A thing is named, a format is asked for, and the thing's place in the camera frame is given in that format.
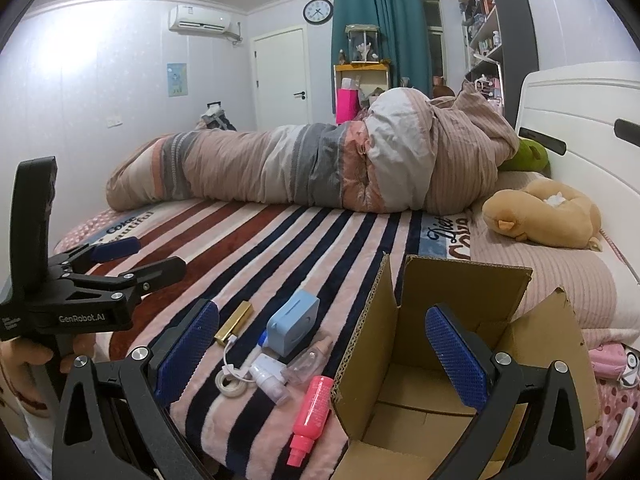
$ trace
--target brown plush toy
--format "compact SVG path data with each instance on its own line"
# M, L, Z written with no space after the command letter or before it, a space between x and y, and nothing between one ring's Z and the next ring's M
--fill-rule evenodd
M482 206L486 224L519 242L601 251L598 207L573 187L539 178L521 190L504 189Z

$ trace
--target polka dot fabric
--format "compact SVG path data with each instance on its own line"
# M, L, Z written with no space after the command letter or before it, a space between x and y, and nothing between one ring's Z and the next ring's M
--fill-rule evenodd
M87 237L110 226L121 216L121 212L114 211L113 209L107 209L107 211L101 212L91 220L69 231L69 233L58 242L54 252L56 254L63 253L81 244Z
M597 385L600 396L600 420L584 433L587 446L587 480L598 480L611 465L607 459L607 450L622 420L622 413L627 408L631 407L636 411L631 431L638 424L640 386L626 390L613 381L603 379L599 379Z

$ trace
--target plush toy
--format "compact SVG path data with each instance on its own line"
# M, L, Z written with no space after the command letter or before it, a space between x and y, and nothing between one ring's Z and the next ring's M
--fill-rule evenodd
M482 206L486 224L519 242L601 251L596 238L602 219L583 193L549 178L538 178L521 190L503 189Z
M542 171L549 163L545 147L535 140L520 138L520 147L516 154L505 160L500 171Z

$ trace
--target green plush toy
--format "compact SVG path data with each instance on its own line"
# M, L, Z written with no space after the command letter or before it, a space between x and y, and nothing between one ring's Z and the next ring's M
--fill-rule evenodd
M545 147L530 139L520 139L520 147L513 158L498 167L500 171L542 171L549 163Z

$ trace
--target human hand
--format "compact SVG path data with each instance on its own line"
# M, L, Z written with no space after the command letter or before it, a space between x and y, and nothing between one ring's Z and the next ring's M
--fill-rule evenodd
M68 374L77 355L94 356L95 334L79 334L74 338L74 353L60 361L60 372ZM46 405L38 391L29 365L48 363L53 352L30 339L19 337L0 342L0 368L14 396L25 409L35 415L43 415Z

